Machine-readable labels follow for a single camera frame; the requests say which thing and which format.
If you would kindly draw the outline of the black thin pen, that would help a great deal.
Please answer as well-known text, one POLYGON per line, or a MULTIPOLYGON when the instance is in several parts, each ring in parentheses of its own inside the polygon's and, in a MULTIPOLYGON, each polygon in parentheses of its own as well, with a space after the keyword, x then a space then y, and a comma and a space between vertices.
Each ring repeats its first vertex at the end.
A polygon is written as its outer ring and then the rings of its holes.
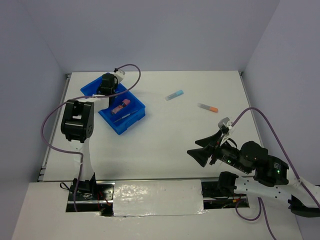
POLYGON ((136 112, 138 112, 138 110, 134 110, 134 111, 132 111, 132 112, 120 117, 119 119, 115 120, 113 123, 117 123, 119 121, 122 121, 122 120, 126 119, 127 117, 129 117, 131 115, 134 115, 136 112))

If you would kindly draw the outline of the orange-capped grey marker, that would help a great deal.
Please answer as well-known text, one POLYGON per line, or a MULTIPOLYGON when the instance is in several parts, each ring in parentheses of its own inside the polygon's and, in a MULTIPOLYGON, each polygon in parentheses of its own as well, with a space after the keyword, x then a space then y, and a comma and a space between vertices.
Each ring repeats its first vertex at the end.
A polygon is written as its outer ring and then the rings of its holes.
POLYGON ((201 109, 205 109, 205 110, 208 110, 208 111, 211 111, 211 112, 214 112, 214 113, 217 113, 219 111, 216 107, 209 106, 209 105, 206 105, 206 104, 203 104, 203 103, 198 103, 197 106, 199 108, 201 108, 201 109))

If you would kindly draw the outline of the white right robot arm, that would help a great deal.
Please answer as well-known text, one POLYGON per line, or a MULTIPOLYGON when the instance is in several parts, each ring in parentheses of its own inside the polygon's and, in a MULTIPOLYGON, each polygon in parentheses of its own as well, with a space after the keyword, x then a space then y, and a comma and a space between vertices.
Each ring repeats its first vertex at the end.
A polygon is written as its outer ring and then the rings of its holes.
POLYGON ((222 171, 217 183, 206 186, 202 194, 206 198, 214 194, 224 197, 253 195, 279 201, 300 217, 320 216, 320 187, 298 179, 289 165, 268 153, 254 141, 245 142, 241 148, 233 139, 227 138, 226 131, 219 130, 212 136, 199 139, 196 149, 187 154, 201 167, 214 165, 220 161, 234 169, 253 177, 241 177, 230 171, 222 171))

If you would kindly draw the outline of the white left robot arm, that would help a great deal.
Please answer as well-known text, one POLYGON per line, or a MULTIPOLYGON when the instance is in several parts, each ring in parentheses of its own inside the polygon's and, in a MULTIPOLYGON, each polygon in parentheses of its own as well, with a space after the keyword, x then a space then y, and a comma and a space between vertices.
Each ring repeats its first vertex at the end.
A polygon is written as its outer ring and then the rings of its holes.
POLYGON ((84 99, 68 100, 61 122, 61 132, 69 141, 79 173, 73 179, 71 191, 73 200, 80 195, 91 200, 97 196, 98 187, 90 157, 90 137, 94 132, 95 113, 107 109, 115 99, 118 84, 125 78, 125 72, 116 70, 101 76, 96 93, 84 99))

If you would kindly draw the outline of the pink-capped eraser jar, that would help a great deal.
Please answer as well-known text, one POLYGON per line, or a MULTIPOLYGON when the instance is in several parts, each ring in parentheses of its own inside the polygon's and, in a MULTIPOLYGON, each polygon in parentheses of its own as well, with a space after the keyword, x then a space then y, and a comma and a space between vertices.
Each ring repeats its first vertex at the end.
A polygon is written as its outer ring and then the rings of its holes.
POLYGON ((123 108, 125 108, 126 106, 128 106, 131 103, 131 101, 129 99, 124 99, 118 106, 116 106, 115 108, 113 108, 110 113, 112 115, 117 114, 118 112, 120 112, 123 108))

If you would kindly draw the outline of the blue-capped grey marker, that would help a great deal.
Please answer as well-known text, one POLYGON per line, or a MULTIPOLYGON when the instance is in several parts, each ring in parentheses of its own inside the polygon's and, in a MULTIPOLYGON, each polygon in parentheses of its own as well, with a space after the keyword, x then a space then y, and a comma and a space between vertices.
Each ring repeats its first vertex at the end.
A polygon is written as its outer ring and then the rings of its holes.
POLYGON ((165 97, 165 100, 166 100, 166 101, 170 101, 170 100, 172 100, 172 99, 174 99, 174 98, 176 98, 176 97, 179 97, 179 96, 181 96, 181 95, 183 95, 183 94, 184 94, 183 90, 178 90, 178 91, 176 91, 176 92, 174 92, 174 93, 166 96, 166 97, 165 97))

